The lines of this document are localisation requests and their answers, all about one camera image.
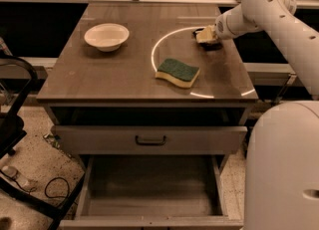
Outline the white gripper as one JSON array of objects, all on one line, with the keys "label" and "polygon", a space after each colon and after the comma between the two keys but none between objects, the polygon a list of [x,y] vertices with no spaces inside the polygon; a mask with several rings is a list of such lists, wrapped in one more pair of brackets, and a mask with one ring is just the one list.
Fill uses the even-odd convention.
[{"label": "white gripper", "polygon": [[216,18],[215,29],[213,26],[208,25],[196,30],[195,39],[198,43],[214,44],[217,42],[217,37],[221,40],[227,40],[241,36],[242,28],[242,13],[236,10],[229,10]]}]

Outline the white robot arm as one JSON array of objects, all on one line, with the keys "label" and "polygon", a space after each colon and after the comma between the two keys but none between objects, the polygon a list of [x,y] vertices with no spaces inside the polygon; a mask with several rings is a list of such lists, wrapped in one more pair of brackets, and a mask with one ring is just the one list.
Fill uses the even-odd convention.
[{"label": "white robot arm", "polygon": [[265,31],[284,64],[247,64],[253,81],[282,90],[297,83],[310,101],[265,112],[249,139],[242,230],[319,230],[319,35],[298,20],[296,0],[241,0],[219,15],[221,40]]}]

